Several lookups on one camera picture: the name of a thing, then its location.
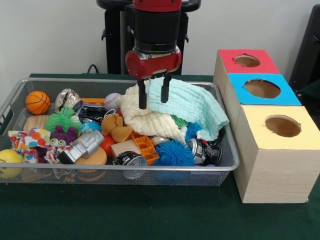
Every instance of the orange basketball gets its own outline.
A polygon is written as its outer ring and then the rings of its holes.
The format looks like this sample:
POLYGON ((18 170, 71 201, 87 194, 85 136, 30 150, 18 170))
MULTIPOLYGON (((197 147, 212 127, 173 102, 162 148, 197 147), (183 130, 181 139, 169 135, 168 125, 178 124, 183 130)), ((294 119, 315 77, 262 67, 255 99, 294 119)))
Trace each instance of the orange basketball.
POLYGON ((42 91, 33 91, 25 99, 25 106, 30 113, 41 115, 50 108, 50 98, 42 91))

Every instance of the wooden box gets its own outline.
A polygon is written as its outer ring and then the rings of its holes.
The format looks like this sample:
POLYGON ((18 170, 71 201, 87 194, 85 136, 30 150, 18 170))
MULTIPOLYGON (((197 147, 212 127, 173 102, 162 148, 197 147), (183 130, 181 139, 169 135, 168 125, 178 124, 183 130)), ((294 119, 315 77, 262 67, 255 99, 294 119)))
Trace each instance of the wooden box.
POLYGON ((241 105, 301 106, 281 74, 230 73, 223 101, 233 132, 241 105))
POLYGON ((213 83, 225 94, 228 74, 280 74, 275 63, 263 49, 219 49, 213 83))
POLYGON ((235 129, 243 203, 305 203, 320 173, 320 132, 303 106, 241 106, 235 129))

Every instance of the white wall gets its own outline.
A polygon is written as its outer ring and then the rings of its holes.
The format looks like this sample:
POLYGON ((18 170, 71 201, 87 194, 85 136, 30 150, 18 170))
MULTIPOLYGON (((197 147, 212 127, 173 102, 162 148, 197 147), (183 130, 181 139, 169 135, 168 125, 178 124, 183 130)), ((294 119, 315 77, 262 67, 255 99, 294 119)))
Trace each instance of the white wall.
POLYGON ((203 0, 189 14, 184 74, 212 75, 218 49, 266 49, 289 80, 319 0, 203 0))
MULTIPOLYGON (((189 14, 183 74, 212 75, 218 48, 266 49, 288 79, 317 0, 202 0, 189 14)), ((95 0, 0 0, 0 103, 30 73, 107 71, 95 0)))

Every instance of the purple plush toy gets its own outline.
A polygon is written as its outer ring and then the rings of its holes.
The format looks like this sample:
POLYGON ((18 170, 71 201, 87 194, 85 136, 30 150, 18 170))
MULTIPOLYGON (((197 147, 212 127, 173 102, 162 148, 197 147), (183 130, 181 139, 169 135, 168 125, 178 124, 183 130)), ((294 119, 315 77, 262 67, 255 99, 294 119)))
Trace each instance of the purple plush toy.
POLYGON ((55 133, 51 133, 50 146, 51 147, 65 147, 71 142, 77 139, 77 130, 71 126, 68 129, 68 133, 64 133, 64 129, 61 125, 55 127, 55 133))

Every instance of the circular hole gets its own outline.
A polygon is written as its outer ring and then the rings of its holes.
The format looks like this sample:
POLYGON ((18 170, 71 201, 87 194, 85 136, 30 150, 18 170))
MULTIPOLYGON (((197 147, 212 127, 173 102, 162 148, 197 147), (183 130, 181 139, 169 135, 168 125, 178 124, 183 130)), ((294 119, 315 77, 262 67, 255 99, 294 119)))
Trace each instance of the circular hole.
POLYGON ((234 58, 234 61, 247 68, 254 68, 260 65, 259 59, 254 56, 243 54, 234 58))
POLYGON ((274 99, 279 96, 281 90, 274 83, 263 79, 252 79, 244 84, 245 89, 253 96, 274 99))
POLYGON ((301 132, 300 124, 284 115, 268 117, 265 120, 265 126, 273 133, 286 138, 295 137, 301 132))
POLYGON ((139 144, 139 148, 140 148, 140 149, 146 149, 147 147, 149 147, 149 146, 148 146, 148 144, 146 144, 146 143, 140 143, 140 144, 139 144))

